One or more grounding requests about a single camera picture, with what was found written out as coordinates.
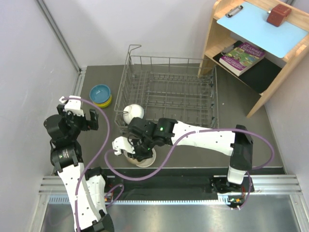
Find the cream bowl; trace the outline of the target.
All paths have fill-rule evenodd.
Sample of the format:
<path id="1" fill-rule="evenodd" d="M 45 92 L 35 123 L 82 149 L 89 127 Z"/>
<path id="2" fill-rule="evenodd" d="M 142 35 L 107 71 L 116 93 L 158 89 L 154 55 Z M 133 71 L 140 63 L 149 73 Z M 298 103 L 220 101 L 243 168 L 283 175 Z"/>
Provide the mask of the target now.
<path id="1" fill-rule="evenodd" d="M 152 149 L 152 152 L 153 152 L 153 156 L 151 158 L 145 159 L 145 162 L 143 164 L 141 164 L 141 165 L 138 165 L 137 167 L 140 167 L 140 168 L 150 167 L 154 163 L 154 161 L 156 159 L 156 151 L 155 151 L 154 148 Z M 126 151 L 124 151 L 124 156 L 125 157 L 126 156 L 129 157 L 128 153 Z"/>

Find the white bowl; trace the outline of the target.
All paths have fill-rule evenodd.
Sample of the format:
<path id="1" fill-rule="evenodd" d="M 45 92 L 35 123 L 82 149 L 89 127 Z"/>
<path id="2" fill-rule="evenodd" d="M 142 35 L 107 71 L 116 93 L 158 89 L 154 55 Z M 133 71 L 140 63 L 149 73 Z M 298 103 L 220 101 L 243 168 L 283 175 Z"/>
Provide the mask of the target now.
<path id="1" fill-rule="evenodd" d="M 130 104 L 126 106 L 123 112 L 123 119 L 126 124 L 129 124 L 135 117 L 144 117 L 144 109 L 138 104 Z"/>

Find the tan speckled bowl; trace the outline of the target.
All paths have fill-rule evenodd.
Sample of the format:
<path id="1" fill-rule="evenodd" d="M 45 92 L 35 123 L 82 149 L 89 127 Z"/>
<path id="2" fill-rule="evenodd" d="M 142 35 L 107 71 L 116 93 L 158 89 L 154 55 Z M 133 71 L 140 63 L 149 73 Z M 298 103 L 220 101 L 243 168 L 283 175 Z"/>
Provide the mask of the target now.
<path id="1" fill-rule="evenodd" d="M 136 166 L 141 165 L 141 164 L 143 164 L 145 162 L 145 160 L 138 161 L 137 159 L 134 159 L 134 158 L 131 158 L 131 157 L 127 157 L 127 156 L 126 156 L 126 159 L 127 159 L 127 161 L 129 163 L 131 163 L 133 165 L 136 165 Z"/>

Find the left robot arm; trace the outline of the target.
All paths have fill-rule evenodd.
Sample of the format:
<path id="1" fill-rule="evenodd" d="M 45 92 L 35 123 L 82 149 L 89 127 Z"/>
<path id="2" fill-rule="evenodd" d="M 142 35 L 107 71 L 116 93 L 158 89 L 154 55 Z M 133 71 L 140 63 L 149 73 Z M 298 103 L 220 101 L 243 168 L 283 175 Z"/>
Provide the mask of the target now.
<path id="1" fill-rule="evenodd" d="M 81 105 L 72 101 L 59 104 L 57 111 L 43 124 L 51 137 L 51 164 L 70 201 L 74 229 L 77 232 L 113 232 L 114 224 L 104 198 L 109 179 L 102 168 L 84 166 L 82 149 L 77 141 L 82 131 L 98 130 L 98 113 L 91 109 L 90 119 L 86 119 Z"/>

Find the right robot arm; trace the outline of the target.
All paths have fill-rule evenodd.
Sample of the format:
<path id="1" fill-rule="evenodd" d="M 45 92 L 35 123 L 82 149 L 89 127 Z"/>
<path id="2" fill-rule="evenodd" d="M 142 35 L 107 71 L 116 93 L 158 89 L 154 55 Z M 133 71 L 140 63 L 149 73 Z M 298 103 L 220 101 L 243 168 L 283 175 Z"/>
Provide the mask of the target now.
<path id="1" fill-rule="evenodd" d="M 189 125 L 175 119 L 160 118 L 154 123 L 135 117 L 127 127 L 133 146 L 132 158 L 142 161 L 151 158 L 155 146 L 186 145 L 214 150 L 230 157 L 225 185 L 237 191 L 244 176 L 253 167 L 253 139 L 247 128 L 237 125 L 235 131 L 222 131 Z"/>

